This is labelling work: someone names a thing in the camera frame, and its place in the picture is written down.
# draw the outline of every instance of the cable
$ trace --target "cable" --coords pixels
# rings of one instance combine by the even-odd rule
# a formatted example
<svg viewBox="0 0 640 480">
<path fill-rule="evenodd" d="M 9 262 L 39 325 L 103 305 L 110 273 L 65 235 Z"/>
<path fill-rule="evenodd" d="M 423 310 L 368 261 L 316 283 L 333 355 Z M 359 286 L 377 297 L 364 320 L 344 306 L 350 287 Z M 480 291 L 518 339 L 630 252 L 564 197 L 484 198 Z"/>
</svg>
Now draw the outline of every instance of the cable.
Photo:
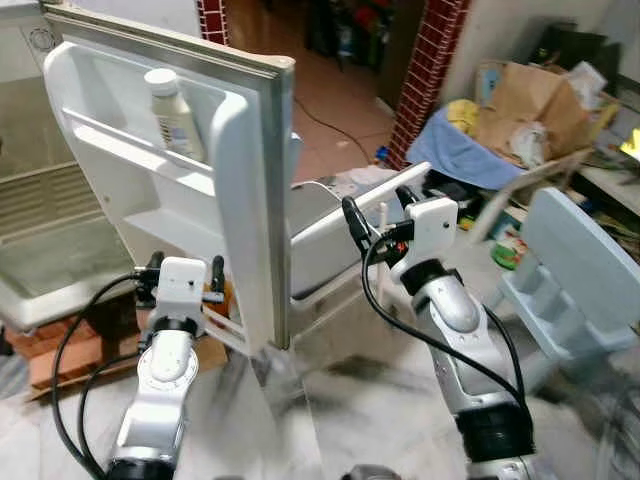
<svg viewBox="0 0 640 480">
<path fill-rule="evenodd" d="M 318 117 L 316 117 L 311 112 L 309 112 L 309 110 L 307 110 L 307 107 L 305 107 L 304 104 L 300 100 L 298 100 L 297 97 L 294 97 L 294 101 L 300 106 L 300 108 L 305 113 L 305 115 L 307 115 L 307 117 L 309 117 L 311 120 L 313 120 L 316 123 L 319 123 L 320 125 L 324 125 L 325 127 L 330 128 L 331 130 L 335 130 L 336 132 L 341 133 L 342 135 L 347 137 L 349 140 L 351 140 L 353 143 L 355 143 L 360 149 L 360 151 L 362 152 L 362 155 L 364 156 L 364 160 L 367 162 L 367 165 L 372 164 L 372 162 L 369 160 L 369 154 L 367 153 L 367 150 L 362 146 L 362 144 L 358 141 L 356 137 L 336 127 L 335 125 L 331 125 L 330 123 L 323 122 L 322 120 L 320 120 Z"/>
<path fill-rule="evenodd" d="M 112 367 L 116 363 L 126 362 L 127 360 L 134 359 L 138 357 L 139 352 L 130 353 L 129 355 L 122 355 L 120 357 L 113 358 L 108 362 L 103 363 L 98 368 L 96 368 L 91 376 L 87 379 L 82 388 L 82 396 L 80 397 L 80 406 L 78 407 L 78 421 L 77 421 L 77 429 L 78 429 L 78 439 L 80 440 L 80 448 L 82 449 L 82 453 L 84 454 L 87 461 L 91 462 L 93 465 L 98 466 L 98 462 L 96 461 L 93 453 L 91 453 L 91 449 L 89 448 L 89 444 L 87 443 L 87 436 L 85 434 L 84 428 L 84 410 L 85 405 L 87 403 L 87 396 L 89 395 L 89 390 L 93 386 L 94 382 L 98 379 L 98 376 L 108 368 Z"/>
<path fill-rule="evenodd" d="M 60 345 L 58 345 L 58 349 L 56 350 L 56 356 L 53 361 L 53 373 L 51 378 L 51 409 L 53 410 L 53 420 L 56 425 L 56 430 L 58 431 L 58 435 L 64 443 L 64 446 L 67 448 L 71 456 L 75 458 L 75 460 L 91 475 L 94 480 L 102 480 L 104 478 L 104 472 L 97 464 L 92 464 L 87 458 L 84 457 L 82 452 L 78 449 L 78 447 L 73 443 L 67 429 L 64 426 L 62 421 L 62 415 L 60 414 L 60 400 L 58 395 L 58 378 L 60 372 L 60 362 L 62 360 L 62 353 L 64 352 L 64 348 L 66 347 L 71 335 L 78 328 L 80 322 L 86 318 L 89 310 L 97 303 L 97 301 L 104 295 L 106 292 L 111 290 L 113 287 L 118 285 L 119 283 L 125 282 L 127 280 L 134 280 L 138 278 L 138 274 L 136 273 L 127 273 L 125 275 L 121 275 L 118 278 L 112 280 L 107 283 L 104 287 L 102 287 L 98 292 L 95 293 L 87 306 L 78 314 L 76 319 L 67 329 Z"/>
<path fill-rule="evenodd" d="M 446 353 L 447 355 L 452 356 L 453 358 L 456 358 L 456 359 L 460 360 L 463 363 L 466 363 L 471 368 L 474 368 L 475 370 L 477 370 L 480 373 L 482 373 L 482 374 L 486 375 L 487 377 L 489 377 L 491 380 L 493 380 L 498 385 L 500 385 L 502 388 L 504 388 L 507 392 L 509 392 L 513 396 L 513 398 L 516 400 L 518 405 L 525 412 L 525 414 L 527 414 L 529 416 L 529 418 L 531 418 L 531 416 L 529 414 L 529 409 L 527 408 L 527 405 L 526 405 L 526 403 L 524 401 L 524 397 L 522 397 L 520 395 L 520 392 L 518 390 L 516 390 L 504 378 L 502 378 L 500 375 L 495 373 L 493 370 L 485 367 L 481 363 L 478 363 L 475 360 L 473 360 L 472 358 L 467 357 L 465 354 L 459 352 L 458 350 L 454 350 L 453 348 L 449 347 L 448 345 L 446 345 L 446 344 L 444 344 L 442 342 L 439 342 L 435 338 L 429 337 L 428 335 L 422 333 L 420 330 L 417 330 L 417 329 L 413 328 L 412 326 L 407 325 L 404 322 L 401 322 L 397 318 L 393 317 L 390 313 L 388 313 L 384 308 L 382 308 L 382 306 L 375 299 L 375 297 L 373 296 L 373 292 L 371 291 L 371 286 L 369 285 L 369 276 L 367 275 L 367 271 L 368 271 L 369 266 L 370 266 L 369 264 L 371 262 L 371 258 L 373 257 L 373 254 L 376 252 L 378 246 L 380 246 L 384 241 L 390 239 L 391 236 L 393 235 L 393 233 L 394 233 L 393 230 L 389 230 L 388 232 L 385 232 L 375 242 L 373 242 L 371 247 L 369 247 L 369 250 L 367 250 L 367 254 L 364 257 L 364 260 L 362 261 L 362 272 L 361 272 L 362 287 L 364 289 L 364 294 L 367 297 L 367 300 L 371 304 L 371 307 L 383 319 L 385 319 L 387 322 L 389 322 L 394 327 L 402 330 L 404 333 L 406 333 L 408 335 L 411 335 L 412 337 L 417 338 L 418 340 L 422 340 L 427 345 L 429 345 L 429 346 L 431 346 L 433 348 L 437 348 L 438 350 Z"/>
<path fill-rule="evenodd" d="M 507 348 L 509 349 L 509 356 L 511 357 L 511 362 L 513 363 L 513 371 L 515 372 L 515 376 L 516 376 L 516 387 L 518 389 L 518 392 L 520 393 L 520 396 L 524 400 L 526 395 L 525 388 L 524 388 L 524 378 L 522 377 L 522 369 L 520 368 L 518 351 L 516 350 L 516 346 L 513 343 L 513 339 L 511 338 L 511 335 L 505 328 L 504 323 L 502 323 L 502 320 L 500 320 L 498 316 L 495 313 L 493 313 L 493 311 L 489 307 L 487 307 L 486 305 L 483 305 L 483 307 L 487 312 L 487 315 L 493 322 L 493 324 L 496 326 L 496 328 L 500 332 L 500 335 L 504 339 L 504 343 L 507 344 Z"/>
</svg>

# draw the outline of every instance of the white container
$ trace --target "white container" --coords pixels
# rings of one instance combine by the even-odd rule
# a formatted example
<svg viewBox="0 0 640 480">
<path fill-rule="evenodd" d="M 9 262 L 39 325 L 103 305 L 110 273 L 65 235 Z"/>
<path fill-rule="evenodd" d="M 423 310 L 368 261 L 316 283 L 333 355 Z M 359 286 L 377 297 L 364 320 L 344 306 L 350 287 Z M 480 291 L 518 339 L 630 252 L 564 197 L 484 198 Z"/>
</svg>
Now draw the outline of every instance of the white container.
<svg viewBox="0 0 640 480">
<path fill-rule="evenodd" d="M 158 118 L 160 133 L 167 149 L 192 158 L 205 160 L 200 136 L 189 105 L 178 90 L 178 76 L 168 68 L 155 68 L 144 76 L 151 90 L 151 109 Z"/>
</svg>

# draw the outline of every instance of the brick pillar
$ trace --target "brick pillar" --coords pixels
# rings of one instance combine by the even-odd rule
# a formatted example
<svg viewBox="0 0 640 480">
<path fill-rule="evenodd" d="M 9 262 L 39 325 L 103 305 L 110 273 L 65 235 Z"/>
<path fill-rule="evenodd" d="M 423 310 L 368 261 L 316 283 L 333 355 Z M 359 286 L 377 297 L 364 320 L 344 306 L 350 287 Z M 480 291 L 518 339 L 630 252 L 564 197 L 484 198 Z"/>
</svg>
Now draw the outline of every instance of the brick pillar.
<svg viewBox="0 0 640 480">
<path fill-rule="evenodd" d="M 389 143 L 389 163 L 405 166 L 405 154 L 435 107 L 471 0 L 427 0 L 411 54 Z"/>
<path fill-rule="evenodd" d="M 229 45 L 229 28 L 224 0 L 197 0 L 202 38 Z"/>
</svg>

